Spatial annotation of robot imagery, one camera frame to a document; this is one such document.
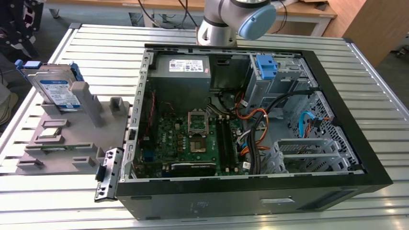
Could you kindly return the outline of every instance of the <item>case latch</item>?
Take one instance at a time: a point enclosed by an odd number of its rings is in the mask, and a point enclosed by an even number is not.
[[[113,148],[105,152],[104,162],[99,166],[95,176],[95,179],[99,181],[95,192],[95,202],[117,200],[115,192],[120,176],[123,156],[123,148]]]

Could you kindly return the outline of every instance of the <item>slotted metal tabletop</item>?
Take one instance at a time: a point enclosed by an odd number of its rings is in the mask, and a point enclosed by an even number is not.
[[[193,30],[104,25],[70,29],[50,63],[74,60],[100,101],[133,103],[145,43],[195,44]],[[305,214],[136,221],[119,201],[95,203],[93,175],[18,176],[43,98],[32,89],[0,138],[0,229],[407,229],[409,113],[356,46],[340,38],[265,35],[239,46],[313,50],[395,184]]]

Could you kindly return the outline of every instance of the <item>red wire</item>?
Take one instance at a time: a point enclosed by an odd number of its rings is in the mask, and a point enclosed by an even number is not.
[[[151,109],[151,114],[149,114],[148,127],[145,129],[145,133],[144,133],[140,141],[145,138],[145,136],[148,135],[148,132],[149,132],[153,110],[155,110],[155,92],[152,92],[152,109]]]

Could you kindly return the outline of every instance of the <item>open computer tower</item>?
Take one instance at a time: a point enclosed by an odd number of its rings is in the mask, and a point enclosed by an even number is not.
[[[147,45],[132,110],[96,201],[140,220],[321,211],[392,184],[312,51]]]

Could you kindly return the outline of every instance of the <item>side panel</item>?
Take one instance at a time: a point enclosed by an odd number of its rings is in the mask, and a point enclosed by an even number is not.
[[[119,196],[137,220],[184,219],[320,211],[367,187]]]

